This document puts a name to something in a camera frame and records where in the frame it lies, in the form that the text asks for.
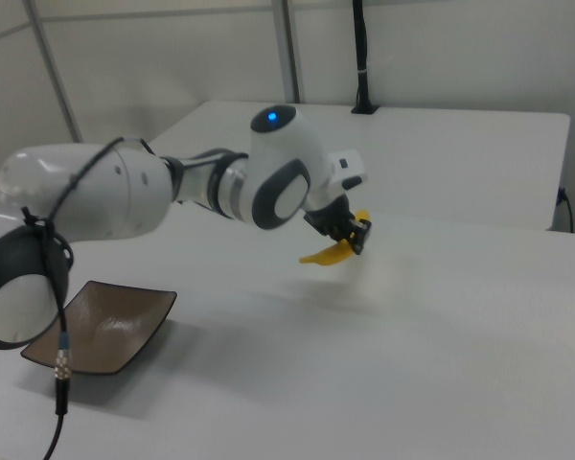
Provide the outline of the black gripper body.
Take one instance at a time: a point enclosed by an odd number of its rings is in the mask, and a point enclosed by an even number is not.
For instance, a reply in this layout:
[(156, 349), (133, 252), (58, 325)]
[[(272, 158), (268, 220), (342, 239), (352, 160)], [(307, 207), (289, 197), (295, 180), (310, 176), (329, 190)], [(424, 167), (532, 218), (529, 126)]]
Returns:
[(304, 220), (321, 235), (334, 239), (334, 232), (340, 228), (353, 228), (353, 221), (357, 219), (350, 211), (349, 198), (341, 195), (328, 206), (316, 210), (306, 211)]

